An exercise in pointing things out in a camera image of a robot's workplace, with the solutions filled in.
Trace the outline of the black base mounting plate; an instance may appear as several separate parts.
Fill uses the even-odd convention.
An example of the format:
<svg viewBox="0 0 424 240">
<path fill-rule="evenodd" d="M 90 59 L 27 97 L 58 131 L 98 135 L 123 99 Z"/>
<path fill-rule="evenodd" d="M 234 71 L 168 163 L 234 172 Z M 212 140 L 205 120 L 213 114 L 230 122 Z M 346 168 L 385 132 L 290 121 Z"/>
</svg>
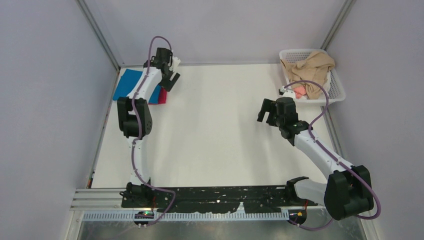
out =
<svg viewBox="0 0 424 240">
<path fill-rule="evenodd" d="M 315 206 L 290 197 L 284 185 L 168 187 L 165 191 L 128 183 L 121 191 L 123 208 L 148 208 L 160 213 L 277 213 L 281 207 Z"/>
</svg>

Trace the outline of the blue t shirt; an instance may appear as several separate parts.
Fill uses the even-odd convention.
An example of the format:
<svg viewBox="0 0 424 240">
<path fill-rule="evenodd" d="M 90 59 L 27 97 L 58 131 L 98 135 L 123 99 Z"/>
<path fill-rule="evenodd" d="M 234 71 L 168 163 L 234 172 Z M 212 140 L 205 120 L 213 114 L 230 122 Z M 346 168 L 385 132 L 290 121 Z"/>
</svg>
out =
<svg viewBox="0 0 424 240">
<path fill-rule="evenodd" d="M 126 69 L 117 84 L 112 100 L 117 101 L 120 97 L 126 97 L 136 86 L 143 72 L 139 70 Z M 152 92 L 148 101 L 149 105 L 158 105 L 158 96 L 160 92 L 160 85 L 157 85 Z"/>
</svg>

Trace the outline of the white garment in basket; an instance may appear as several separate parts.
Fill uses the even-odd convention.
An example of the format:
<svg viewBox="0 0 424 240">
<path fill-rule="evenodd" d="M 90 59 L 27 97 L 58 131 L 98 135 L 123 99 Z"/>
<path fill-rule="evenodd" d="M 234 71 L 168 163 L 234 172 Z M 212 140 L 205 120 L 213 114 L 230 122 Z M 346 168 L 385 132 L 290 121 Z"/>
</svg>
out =
<svg viewBox="0 0 424 240">
<path fill-rule="evenodd" d="M 326 74 L 326 81 L 325 81 L 325 83 L 322 85 L 322 87 L 323 87 L 323 89 L 325 90 L 325 92 L 327 93 L 327 94 L 329 94 L 329 91 L 330 91 L 330 88 L 331 88 L 331 72 L 330 71 L 328 71 L 327 72 L 327 74 Z M 320 95 L 319 95 L 319 98 L 318 98 L 319 100 L 322 100 L 322 99 L 326 99 L 325 98 L 325 94 L 321 91 L 320 92 Z"/>
</svg>

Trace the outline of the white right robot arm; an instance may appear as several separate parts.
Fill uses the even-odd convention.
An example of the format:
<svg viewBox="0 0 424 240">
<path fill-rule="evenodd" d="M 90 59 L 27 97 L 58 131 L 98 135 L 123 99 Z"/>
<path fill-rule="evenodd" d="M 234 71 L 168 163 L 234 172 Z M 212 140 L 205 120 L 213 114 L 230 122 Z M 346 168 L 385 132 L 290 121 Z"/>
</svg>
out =
<svg viewBox="0 0 424 240">
<path fill-rule="evenodd" d="M 299 120 L 296 104 L 290 97 L 265 98 L 257 121 L 277 127 L 281 136 L 303 152 L 325 176 L 319 183 L 302 176 L 288 180 L 285 198 L 291 205 L 303 200 L 324 206 L 334 220 L 360 217 L 374 209 L 377 199 L 372 190 L 371 175 L 363 166 L 345 160 L 320 140 L 313 127 Z"/>
</svg>

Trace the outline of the folded red t shirt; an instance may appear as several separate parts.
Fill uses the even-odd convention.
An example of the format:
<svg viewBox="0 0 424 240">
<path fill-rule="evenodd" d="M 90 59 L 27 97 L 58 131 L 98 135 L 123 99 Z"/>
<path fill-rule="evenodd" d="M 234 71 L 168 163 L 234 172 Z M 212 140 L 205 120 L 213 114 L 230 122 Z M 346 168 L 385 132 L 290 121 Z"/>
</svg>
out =
<svg viewBox="0 0 424 240">
<path fill-rule="evenodd" d="M 162 105 L 167 102 L 167 94 L 168 92 L 163 87 L 161 87 L 157 99 L 158 105 Z"/>
</svg>

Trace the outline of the pink garment in basket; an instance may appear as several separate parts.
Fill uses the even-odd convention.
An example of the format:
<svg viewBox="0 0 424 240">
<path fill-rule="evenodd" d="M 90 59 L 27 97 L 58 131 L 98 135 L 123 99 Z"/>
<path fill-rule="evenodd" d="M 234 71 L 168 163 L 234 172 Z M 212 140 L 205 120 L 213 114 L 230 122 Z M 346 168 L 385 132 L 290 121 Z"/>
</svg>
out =
<svg viewBox="0 0 424 240">
<path fill-rule="evenodd" d="M 293 89 L 294 93 L 295 93 L 295 97 L 296 99 L 299 100 L 307 100 L 308 99 L 308 95 L 307 95 L 307 91 L 304 85 L 295 87 Z"/>
</svg>

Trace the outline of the aluminium frame rail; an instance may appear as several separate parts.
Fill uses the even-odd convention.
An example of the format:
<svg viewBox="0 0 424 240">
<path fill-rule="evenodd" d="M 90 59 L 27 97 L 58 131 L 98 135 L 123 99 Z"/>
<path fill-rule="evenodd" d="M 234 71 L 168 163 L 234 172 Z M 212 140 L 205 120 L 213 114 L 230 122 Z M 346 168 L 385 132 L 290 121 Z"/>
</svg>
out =
<svg viewBox="0 0 424 240">
<path fill-rule="evenodd" d="M 95 37 L 100 43 L 100 46 L 104 50 L 110 63 L 116 71 L 120 70 L 123 65 L 121 62 L 122 58 L 120 57 L 115 43 L 110 36 L 109 30 L 101 17 L 96 2 L 94 0 L 76 0 L 76 3 L 79 5 L 82 14 L 88 21 L 89 26 L 93 30 Z"/>
</svg>

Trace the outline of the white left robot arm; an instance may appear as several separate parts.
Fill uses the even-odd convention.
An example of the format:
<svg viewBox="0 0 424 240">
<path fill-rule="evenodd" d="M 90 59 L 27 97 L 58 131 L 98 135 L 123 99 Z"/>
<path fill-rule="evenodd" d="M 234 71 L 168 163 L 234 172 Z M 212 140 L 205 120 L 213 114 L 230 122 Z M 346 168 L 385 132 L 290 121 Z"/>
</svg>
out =
<svg viewBox="0 0 424 240">
<path fill-rule="evenodd" d="M 153 118 L 149 109 L 149 100 L 156 88 L 169 92 L 177 82 L 180 74 L 176 67 L 180 60 L 169 48 L 159 47 L 155 55 L 149 56 L 143 65 L 140 79 L 132 90 L 116 101 L 118 127 L 127 139 L 130 148 L 131 174 L 123 196 L 134 196 L 141 207 L 148 207 L 153 202 L 155 193 L 166 193 L 174 200 L 176 193 L 172 190 L 153 186 L 147 170 L 147 136 L 153 129 Z"/>
</svg>

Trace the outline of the beige t shirt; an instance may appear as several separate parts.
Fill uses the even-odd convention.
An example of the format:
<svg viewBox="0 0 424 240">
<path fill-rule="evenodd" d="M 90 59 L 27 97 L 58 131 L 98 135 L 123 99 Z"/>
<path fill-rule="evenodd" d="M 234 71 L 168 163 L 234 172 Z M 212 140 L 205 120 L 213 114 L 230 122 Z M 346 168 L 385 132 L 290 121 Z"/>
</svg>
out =
<svg viewBox="0 0 424 240">
<path fill-rule="evenodd" d="M 304 60 L 289 62 L 281 60 L 282 67 L 287 73 L 287 78 L 292 89 L 305 86 L 307 100 L 318 100 L 323 92 L 322 85 L 326 82 L 327 72 L 335 67 L 335 60 L 327 53 L 312 51 Z"/>
</svg>

